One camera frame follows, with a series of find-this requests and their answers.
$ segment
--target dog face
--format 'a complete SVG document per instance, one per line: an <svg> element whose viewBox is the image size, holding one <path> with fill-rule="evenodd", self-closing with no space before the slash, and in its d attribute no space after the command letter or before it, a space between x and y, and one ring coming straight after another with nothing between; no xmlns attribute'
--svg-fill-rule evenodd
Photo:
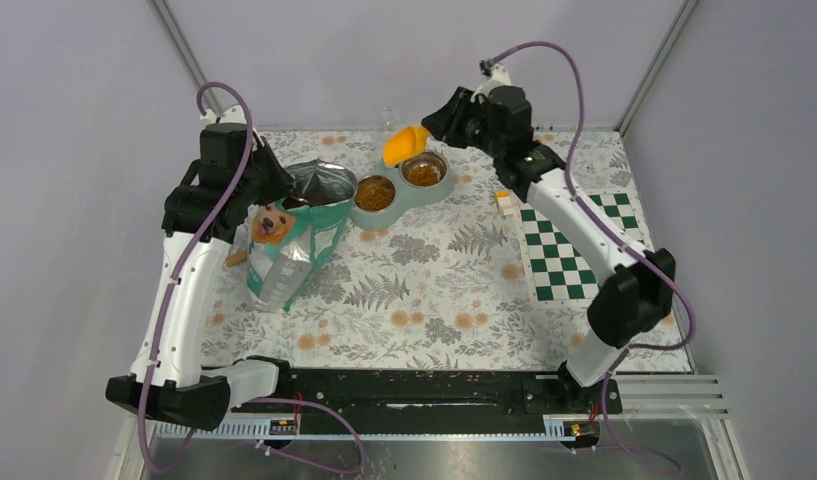
<svg viewBox="0 0 817 480"><path fill-rule="evenodd" d="M279 245L293 230L296 217L279 211L274 204L262 208L252 221L252 240L255 243Z"/></svg>

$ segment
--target white wall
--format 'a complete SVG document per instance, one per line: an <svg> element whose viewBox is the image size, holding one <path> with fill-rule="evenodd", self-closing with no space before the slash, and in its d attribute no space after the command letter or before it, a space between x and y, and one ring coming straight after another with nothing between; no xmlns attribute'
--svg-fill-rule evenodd
<svg viewBox="0 0 817 480"><path fill-rule="evenodd" d="M0 2L0 479L105 472L198 156L183 72L146 2Z"/></svg>
<svg viewBox="0 0 817 480"><path fill-rule="evenodd" d="M406 121L475 88L480 60L529 40L568 48L582 72L588 125L613 127L683 0L170 0L209 79L251 92L260 125L370 128L374 110ZM563 57L506 65L542 124L578 118Z"/></svg>
<svg viewBox="0 0 817 480"><path fill-rule="evenodd" d="M700 2L626 140L752 478L817 478L817 2Z"/></svg>

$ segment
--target stainless steel bowl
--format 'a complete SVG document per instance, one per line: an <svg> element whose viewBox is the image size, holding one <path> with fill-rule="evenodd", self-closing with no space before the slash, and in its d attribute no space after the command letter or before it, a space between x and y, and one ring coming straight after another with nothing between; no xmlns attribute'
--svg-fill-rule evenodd
<svg viewBox="0 0 817 480"><path fill-rule="evenodd" d="M367 190L374 188L374 187L381 187L390 193L390 203L387 204L384 208L380 210L367 210L361 205L358 204L358 197L361 196ZM387 210L393 202L396 200L396 186L391 182L387 177L383 177L381 175L371 175L369 177L364 177L358 182L358 191L355 193L355 206L364 210L365 212L369 213L377 213Z"/></svg>
<svg viewBox="0 0 817 480"><path fill-rule="evenodd" d="M410 175L414 169L424 166L432 167L432 170L434 170L437 174L437 182L431 185L414 185L408 180L408 175ZM440 183L441 180L443 180L443 177L446 176L446 171L446 160L444 160L438 153L429 150L426 150L414 158L405 160L399 166L399 175L402 177L402 180L405 180L405 183L414 188L434 187Z"/></svg>

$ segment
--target teal pet bowl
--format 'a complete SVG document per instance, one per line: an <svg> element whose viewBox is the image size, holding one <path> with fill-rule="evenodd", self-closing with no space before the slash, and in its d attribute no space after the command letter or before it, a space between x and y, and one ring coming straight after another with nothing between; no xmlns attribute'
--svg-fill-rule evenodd
<svg viewBox="0 0 817 480"><path fill-rule="evenodd" d="M421 167L430 167L437 175L437 183L418 186L408 181L411 173ZM358 199L364 198L364 192L372 188L392 194L390 204L378 211L361 208ZM435 152L425 151L395 167L380 163L358 182L355 204L352 207L352 221L362 230L384 230L399 220L403 213L414 207L440 202L448 197L454 188L455 172L452 171L449 162Z"/></svg>

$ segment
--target double pet bowl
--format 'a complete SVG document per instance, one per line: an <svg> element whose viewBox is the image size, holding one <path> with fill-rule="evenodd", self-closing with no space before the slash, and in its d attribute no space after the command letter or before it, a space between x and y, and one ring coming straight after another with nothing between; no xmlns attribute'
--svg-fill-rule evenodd
<svg viewBox="0 0 817 480"><path fill-rule="evenodd" d="M427 150L393 167L380 163L358 183L352 221L363 230L384 230L409 209L445 199L453 188L455 173L435 152Z"/></svg>

